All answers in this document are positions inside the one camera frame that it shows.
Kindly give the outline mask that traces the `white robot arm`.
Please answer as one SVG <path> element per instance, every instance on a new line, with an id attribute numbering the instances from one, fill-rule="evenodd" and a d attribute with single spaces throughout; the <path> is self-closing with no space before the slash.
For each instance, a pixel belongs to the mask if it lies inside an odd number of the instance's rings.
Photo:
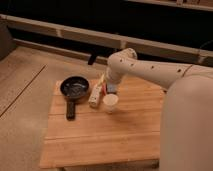
<path id="1" fill-rule="evenodd" d="M 126 74 L 165 91 L 159 171 L 213 171 L 213 67 L 139 60 L 126 48 L 108 57 L 106 80 Z"/>

